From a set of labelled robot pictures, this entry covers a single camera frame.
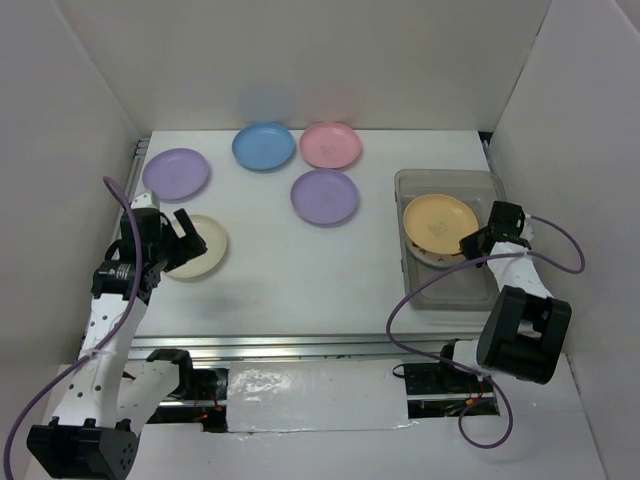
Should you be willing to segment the cream plastic plate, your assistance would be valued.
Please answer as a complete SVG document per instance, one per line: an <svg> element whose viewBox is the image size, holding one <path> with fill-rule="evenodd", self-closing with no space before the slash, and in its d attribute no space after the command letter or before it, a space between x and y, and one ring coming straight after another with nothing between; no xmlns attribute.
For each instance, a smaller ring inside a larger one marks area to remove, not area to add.
<svg viewBox="0 0 640 480"><path fill-rule="evenodd" d="M228 246L228 236L224 227L215 219L194 214L189 219L206 245L203 255L189 260L166 275L173 279L190 280L212 272L224 259Z"/></svg>

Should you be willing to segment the white watermelon pattern plate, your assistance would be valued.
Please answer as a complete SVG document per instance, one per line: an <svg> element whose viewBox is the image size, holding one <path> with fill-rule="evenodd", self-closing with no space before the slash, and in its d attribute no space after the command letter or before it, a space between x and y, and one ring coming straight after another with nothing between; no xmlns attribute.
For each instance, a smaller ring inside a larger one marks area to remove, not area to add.
<svg viewBox="0 0 640 480"><path fill-rule="evenodd" d="M439 270L444 270L466 261L463 253L458 251L454 254L436 254L419 247L414 242L407 243L409 252L422 264Z"/></svg>

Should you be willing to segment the orange plastic plate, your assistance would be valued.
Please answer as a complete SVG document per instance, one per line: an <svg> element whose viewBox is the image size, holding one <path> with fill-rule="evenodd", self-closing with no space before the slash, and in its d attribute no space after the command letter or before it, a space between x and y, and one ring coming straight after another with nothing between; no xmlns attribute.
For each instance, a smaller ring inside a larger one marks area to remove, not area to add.
<svg viewBox="0 0 640 480"><path fill-rule="evenodd" d="M460 241L480 229L470 207L444 194L413 199L404 209L402 226L411 247L445 257L460 254Z"/></svg>

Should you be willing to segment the purple plate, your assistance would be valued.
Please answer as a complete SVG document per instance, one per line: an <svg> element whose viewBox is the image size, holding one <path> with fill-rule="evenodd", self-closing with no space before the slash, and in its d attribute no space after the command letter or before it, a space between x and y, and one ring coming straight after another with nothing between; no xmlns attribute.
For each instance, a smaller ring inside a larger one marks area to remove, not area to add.
<svg viewBox="0 0 640 480"><path fill-rule="evenodd" d="M155 155L142 172L142 182L159 199L178 201L193 196L206 184L210 165L189 148L174 148Z"/></svg>
<svg viewBox="0 0 640 480"><path fill-rule="evenodd" d="M349 219L359 208L356 184L344 173L316 169L301 175L292 185L290 201L303 220L332 226Z"/></svg>

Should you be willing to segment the blue plastic plate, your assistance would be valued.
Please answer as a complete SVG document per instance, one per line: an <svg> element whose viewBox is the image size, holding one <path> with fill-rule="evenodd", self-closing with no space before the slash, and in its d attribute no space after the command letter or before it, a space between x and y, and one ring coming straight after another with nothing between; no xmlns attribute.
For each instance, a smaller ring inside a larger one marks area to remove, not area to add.
<svg viewBox="0 0 640 480"><path fill-rule="evenodd" d="M295 152L293 135L277 123L255 123L240 130L231 145L236 161L244 168L266 172L284 166Z"/></svg>

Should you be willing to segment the pink plastic plate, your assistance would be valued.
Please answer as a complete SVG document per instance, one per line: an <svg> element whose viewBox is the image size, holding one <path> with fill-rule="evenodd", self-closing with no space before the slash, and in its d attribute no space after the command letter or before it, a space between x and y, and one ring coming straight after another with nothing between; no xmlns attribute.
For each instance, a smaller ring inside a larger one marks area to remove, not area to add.
<svg viewBox="0 0 640 480"><path fill-rule="evenodd" d="M302 158L315 168L343 169L361 155L360 137L349 126L337 122L316 123L308 127L298 142Z"/></svg>

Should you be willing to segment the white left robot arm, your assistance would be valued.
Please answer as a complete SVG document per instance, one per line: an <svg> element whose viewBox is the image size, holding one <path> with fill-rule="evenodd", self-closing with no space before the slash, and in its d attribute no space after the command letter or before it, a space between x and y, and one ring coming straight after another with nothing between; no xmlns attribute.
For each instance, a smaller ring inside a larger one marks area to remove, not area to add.
<svg viewBox="0 0 640 480"><path fill-rule="evenodd" d="M164 272L207 250L187 213L178 235L151 191L137 195L120 219L120 238L93 275L89 325L67 390L45 425L31 427L27 447L54 479L124 479L143 426L168 397L196 390L190 354L156 349L132 382L123 374L138 326Z"/></svg>

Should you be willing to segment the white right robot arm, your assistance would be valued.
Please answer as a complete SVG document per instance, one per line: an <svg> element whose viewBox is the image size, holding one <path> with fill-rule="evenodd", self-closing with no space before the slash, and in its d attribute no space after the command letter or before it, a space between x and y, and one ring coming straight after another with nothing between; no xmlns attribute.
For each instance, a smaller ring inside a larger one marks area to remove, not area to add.
<svg viewBox="0 0 640 480"><path fill-rule="evenodd" d="M521 206L496 201L487 225L460 241L465 259L491 258L485 265L499 294L477 340L453 340L442 348L445 361L436 366L435 378L446 391L460 390L470 379L470 368L538 384L554 375L572 309L542 283L525 224Z"/></svg>

